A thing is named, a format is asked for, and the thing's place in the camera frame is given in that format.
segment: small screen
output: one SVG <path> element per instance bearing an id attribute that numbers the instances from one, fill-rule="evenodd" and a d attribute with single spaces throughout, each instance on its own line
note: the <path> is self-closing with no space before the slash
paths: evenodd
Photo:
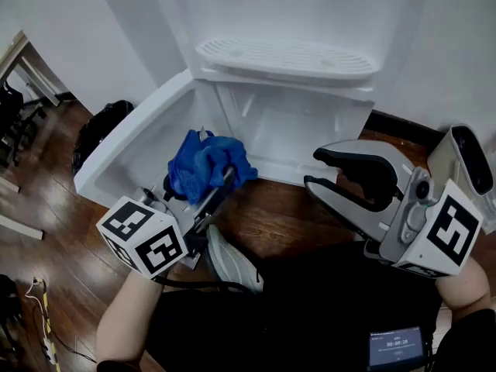
<path id="1" fill-rule="evenodd" d="M 397 363 L 424 355 L 420 328 L 370 334 L 369 366 Z"/>

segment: white cable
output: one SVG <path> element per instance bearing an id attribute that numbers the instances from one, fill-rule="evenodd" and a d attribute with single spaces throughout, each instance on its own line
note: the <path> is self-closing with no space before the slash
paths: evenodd
<path id="1" fill-rule="evenodd" d="M 29 287 L 28 291 L 24 294 L 24 296 L 26 296 L 29 299 L 34 299 L 35 301 L 38 302 L 38 305 L 40 306 L 40 311 L 41 311 L 41 318 L 43 319 L 43 337 L 45 339 L 48 339 L 48 337 L 46 335 L 47 332 L 45 331 L 45 313 L 43 312 L 43 307 L 41 305 L 41 301 L 36 296 L 32 296 L 32 295 L 28 294 L 33 289 L 34 284 L 35 284 L 35 281 L 33 280 L 33 282 L 31 283 L 31 286 Z"/>

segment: wooden floor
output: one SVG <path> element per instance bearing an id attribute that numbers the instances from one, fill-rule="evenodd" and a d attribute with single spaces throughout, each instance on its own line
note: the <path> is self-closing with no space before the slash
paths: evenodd
<path id="1" fill-rule="evenodd" d="M 120 263 L 100 240 L 95 223 L 105 208 L 76 194 L 71 154 L 78 130 L 90 114 L 77 102 L 47 108 L 33 147 L 21 154 L 21 164 L 2 175 L 21 187 L 15 194 L 0 188 L 0 212 L 44 230 L 43 241 L 0 228 L 0 273 L 16 281 L 23 294 L 34 276 L 48 284 L 50 324 L 58 336 L 90 357 L 95 330 L 103 312 L 126 277 Z M 425 166 L 423 147 L 365 131 L 366 139 L 392 142 L 416 164 Z M 350 241 L 352 234 L 316 204 L 304 188 L 270 181 L 253 181 L 222 206 L 218 225 L 226 238 L 259 257 L 294 254 L 330 243 Z M 474 256 L 487 271 L 496 294 L 495 238 L 480 236 Z M 20 341 L 26 365 L 49 371 L 33 324 L 35 304 L 22 299 L 26 333 Z M 59 343 L 62 371 L 90 370 L 93 365 L 68 353 Z M 146 358 L 144 370 L 160 370 Z"/>

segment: black baseboard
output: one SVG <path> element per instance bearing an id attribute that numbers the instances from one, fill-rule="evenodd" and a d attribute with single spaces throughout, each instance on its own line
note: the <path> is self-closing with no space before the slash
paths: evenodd
<path id="1" fill-rule="evenodd" d="M 427 153 L 431 153 L 445 136 L 435 129 L 377 110 L 372 111 L 365 128 L 422 145 Z"/>
<path id="2" fill-rule="evenodd" d="M 61 92 L 60 94 L 55 94 L 55 96 L 61 102 L 73 101 L 76 99 L 76 97 L 73 95 L 73 93 L 69 92 L 69 91 L 68 92 Z M 42 98 L 33 99 L 32 101 L 25 102 L 24 106 L 25 107 L 33 106 L 33 105 L 37 105 L 39 103 L 42 103 L 43 105 L 48 105 L 51 102 L 49 101 L 49 99 L 46 96 L 43 96 Z"/>

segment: display screen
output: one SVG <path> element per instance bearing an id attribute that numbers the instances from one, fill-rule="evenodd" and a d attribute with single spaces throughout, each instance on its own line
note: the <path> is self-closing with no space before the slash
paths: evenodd
<path id="1" fill-rule="evenodd" d="M 370 334 L 369 366 L 397 363 L 424 355 L 420 328 Z"/>

